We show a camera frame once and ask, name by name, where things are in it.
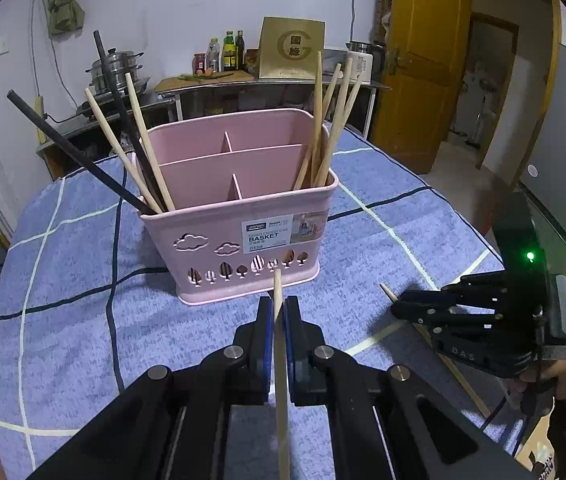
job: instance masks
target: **product label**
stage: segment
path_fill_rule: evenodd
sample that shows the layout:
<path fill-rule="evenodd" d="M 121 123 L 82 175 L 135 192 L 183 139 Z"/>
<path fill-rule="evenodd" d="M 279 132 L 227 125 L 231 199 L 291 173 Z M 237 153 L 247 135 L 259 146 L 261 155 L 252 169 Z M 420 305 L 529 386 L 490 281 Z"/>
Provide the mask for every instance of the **product label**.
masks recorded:
<path fill-rule="evenodd" d="M 242 222 L 243 254 L 317 240 L 323 236 L 327 216 L 327 211 L 317 211 Z"/>

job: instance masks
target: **pink chopstick basket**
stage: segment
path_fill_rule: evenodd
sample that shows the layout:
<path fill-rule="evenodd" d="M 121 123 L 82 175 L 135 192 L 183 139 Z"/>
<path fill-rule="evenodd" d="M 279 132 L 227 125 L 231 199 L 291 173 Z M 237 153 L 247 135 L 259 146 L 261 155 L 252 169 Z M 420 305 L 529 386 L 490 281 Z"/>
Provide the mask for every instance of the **pink chopstick basket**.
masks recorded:
<path fill-rule="evenodd" d="M 310 114 L 283 108 L 148 131 L 177 210 L 140 217 L 183 303 L 270 290 L 277 268 L 284 285 L 317 276 L 339 180 L 330 170 L 326 186 L 291 191 L 313 130 Z"/>

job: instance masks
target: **green bottle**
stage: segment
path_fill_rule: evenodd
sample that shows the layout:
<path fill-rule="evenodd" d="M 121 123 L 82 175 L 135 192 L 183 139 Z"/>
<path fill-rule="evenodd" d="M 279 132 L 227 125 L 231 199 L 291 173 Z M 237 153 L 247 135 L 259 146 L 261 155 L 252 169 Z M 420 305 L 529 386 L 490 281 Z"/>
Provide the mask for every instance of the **green bottle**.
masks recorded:
<path fill-rule="evenodd" d="M 236 70 L 236 45 L 234 44 L 234 31 L 228 30 L 223 40 L 223 72 Z"/>

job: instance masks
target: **white sticker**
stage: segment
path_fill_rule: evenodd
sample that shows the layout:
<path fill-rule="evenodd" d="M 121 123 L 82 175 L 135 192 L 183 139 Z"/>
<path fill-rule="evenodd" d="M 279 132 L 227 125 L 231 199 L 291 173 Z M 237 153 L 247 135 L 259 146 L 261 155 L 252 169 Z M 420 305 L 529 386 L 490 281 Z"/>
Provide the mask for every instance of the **white sticker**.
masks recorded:
<path fill-rule="evenodd" d="M 294 215 L 241 222 L 243 254 L 289 245 Z"/>

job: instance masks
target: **yellow wooden door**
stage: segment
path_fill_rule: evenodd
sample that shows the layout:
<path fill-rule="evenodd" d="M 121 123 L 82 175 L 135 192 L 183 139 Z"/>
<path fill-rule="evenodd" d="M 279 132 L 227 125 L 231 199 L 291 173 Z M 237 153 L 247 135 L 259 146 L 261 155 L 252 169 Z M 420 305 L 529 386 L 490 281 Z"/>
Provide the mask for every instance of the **yellow wooden door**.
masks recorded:
<path fill-rule="evenodd" d="M 455 110 L 471 0 L 393 0 L 388 66 L 371 140 L 428 173 Z"/>

